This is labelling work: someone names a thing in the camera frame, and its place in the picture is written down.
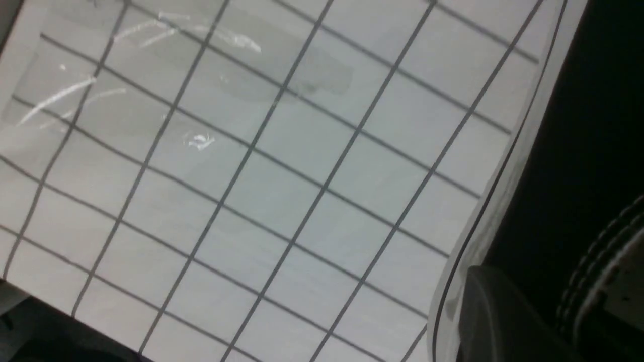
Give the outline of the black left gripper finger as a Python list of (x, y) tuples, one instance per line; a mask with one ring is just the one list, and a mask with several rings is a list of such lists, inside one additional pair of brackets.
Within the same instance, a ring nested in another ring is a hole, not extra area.
[(458, 321), (458, 361), (582, 361), (501, 271), (471, 266)]

